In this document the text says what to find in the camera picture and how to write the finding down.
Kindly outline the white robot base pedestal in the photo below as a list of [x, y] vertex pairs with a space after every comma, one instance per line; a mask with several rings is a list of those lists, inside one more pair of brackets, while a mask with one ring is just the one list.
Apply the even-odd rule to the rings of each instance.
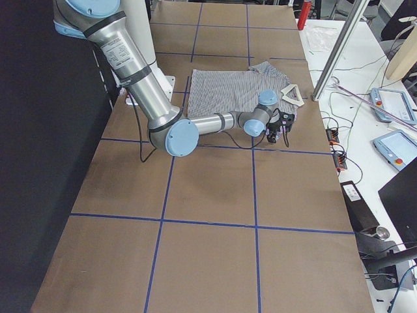
[[121, 8], [124, 10], [127, 17], [127, 31], [145, 58], [146, 63], [150, 66], [152, 73], [155, 75], [165, 95], [169, 100], [171, 100], [173, 86], [175, 84], [175, 77], [166, 76], [159, 68], [156, 61], [156, 54], [149, 23], [149, 15], [145, 1], [121, 1]]

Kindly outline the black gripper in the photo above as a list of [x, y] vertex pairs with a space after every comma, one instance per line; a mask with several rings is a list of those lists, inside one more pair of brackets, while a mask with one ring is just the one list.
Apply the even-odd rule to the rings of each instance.
[[266, 126], [266, 138], [269, 143], [276, 143], [282, 137], [285, 143], [289, 143], [288, 133], [295, 122], [295, 114], [275, 110], [271, 120]]

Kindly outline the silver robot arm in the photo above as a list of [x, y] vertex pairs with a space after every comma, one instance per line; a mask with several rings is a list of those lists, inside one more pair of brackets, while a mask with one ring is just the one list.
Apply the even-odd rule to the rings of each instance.
[[173, 82], [158, 68], [144, 1], [54, 1], [58, 33], [96, 44], [135, 111], [148, 121], [151, 144], [174, 157], [189, 155], [203, 134], [241, 128], [273, 142], [288, 131], [299, 89], [269, 63], [246, 72], [194, 71], [192, 113], [171, 103]]

